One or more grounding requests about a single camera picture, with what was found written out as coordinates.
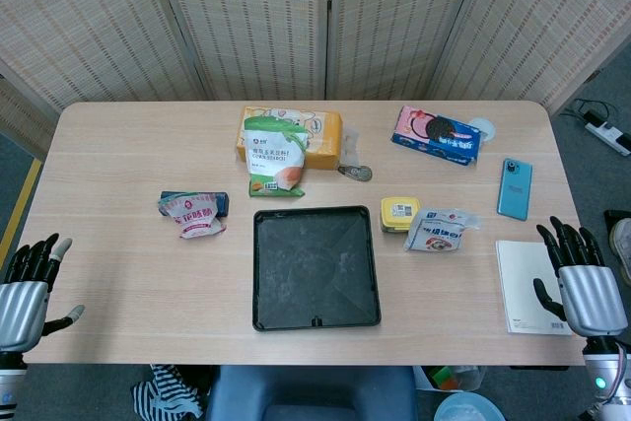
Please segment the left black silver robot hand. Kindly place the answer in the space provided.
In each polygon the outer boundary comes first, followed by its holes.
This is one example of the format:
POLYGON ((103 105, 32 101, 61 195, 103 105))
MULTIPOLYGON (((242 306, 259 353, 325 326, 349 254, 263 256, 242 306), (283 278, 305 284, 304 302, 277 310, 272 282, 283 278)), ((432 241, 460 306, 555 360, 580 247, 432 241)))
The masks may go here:
POLYGON ((61 262, 72 246, 58 234, 20 247, 9 261, 1 283, 1 352, 23 354, 54 332, 73 325, 84 313, 78 305, 67 316, 46 318, 61 262))

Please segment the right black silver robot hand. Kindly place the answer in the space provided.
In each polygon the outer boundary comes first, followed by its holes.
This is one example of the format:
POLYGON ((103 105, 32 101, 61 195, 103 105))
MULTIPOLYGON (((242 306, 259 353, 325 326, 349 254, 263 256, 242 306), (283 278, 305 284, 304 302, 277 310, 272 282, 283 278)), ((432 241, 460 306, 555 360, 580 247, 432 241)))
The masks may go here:
POLYGON ((586 338, 614 337, 629 326, 622 297, 612 270, 604 263, 595 236, 549 218, 551 227, 536 227, 553 269, 561 300, 554 301, 545 283, 532 280, 540 305, 571 330, 586 338))

